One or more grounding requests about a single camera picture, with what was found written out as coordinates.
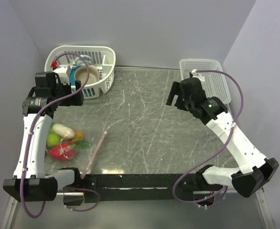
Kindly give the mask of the clear zip top bag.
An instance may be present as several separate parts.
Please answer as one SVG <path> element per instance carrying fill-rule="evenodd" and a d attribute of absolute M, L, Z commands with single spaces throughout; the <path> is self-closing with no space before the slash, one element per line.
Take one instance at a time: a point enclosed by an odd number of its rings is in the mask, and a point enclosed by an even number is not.
<path fill-rule="evenodd" d="M 46 143 L 46 155 L 51 159 L 65 164 L 63 167 L 71 167 L 72 163 L 78 163 L 89 149 L 89 142 L 84 139 L 80 130 L 63 124 L 55 123 L 49 128 Z"/>

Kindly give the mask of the white perforated tray basket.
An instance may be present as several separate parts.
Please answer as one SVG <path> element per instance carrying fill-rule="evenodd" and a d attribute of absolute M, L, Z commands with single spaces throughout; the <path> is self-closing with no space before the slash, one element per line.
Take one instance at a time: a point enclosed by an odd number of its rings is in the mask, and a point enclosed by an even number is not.
<path fill-rule="evenodd" d="M 190 77 L 193 69 L 223 71 L 219 61 L 211 59 L 182 59 L 179 61 L 181 79 Z M 231 102 L 231 96 L 226 81 L 226 76 L 219 73 L 202 73 L 205 77 L 205 83 L 202 88 L 207 97 L 215 96 L 224 104 Z"/>

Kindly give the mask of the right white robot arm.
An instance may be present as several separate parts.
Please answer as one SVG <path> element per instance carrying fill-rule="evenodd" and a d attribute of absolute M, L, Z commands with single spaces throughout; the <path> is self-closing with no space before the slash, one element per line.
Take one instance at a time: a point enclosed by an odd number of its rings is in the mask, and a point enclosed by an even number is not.
<path fill-rule="evenodd" d="M 234 122 L 223 102 L 207 97 L 200 79 L 187 78 L 173 82 L 166 105 L 190 112 L 224 143 L 238 164 L 237 168 L 206 165 L 196 172 L 196 184 L 201 190 L 212 185 L 228 186 L 248 198 L 262 188 L 275 174 L 279 163 L 267 158 L 248 140 Z"/>

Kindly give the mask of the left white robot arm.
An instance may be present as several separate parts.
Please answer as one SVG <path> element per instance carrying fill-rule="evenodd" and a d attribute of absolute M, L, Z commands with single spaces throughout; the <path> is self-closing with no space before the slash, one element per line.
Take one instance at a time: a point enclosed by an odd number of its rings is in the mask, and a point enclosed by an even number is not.
<path fill-rule="evenodd" d="M 49 128 L 54 112 L 60 105 L 82 105 L 81 94 L 72 95 L 71 86 L 61 83 L 55 72 L 35 74 L 35 86 L 22 103 L 24 132 L 18 164 L 11 179 L 3 181 L 3 189 L 18 202 L 52 201 L 59 190 L 67 187 L 78 191 L 82 186 L 80 172 L 75 167 L 61 168 L 46 175 L 44 158 Z"/>

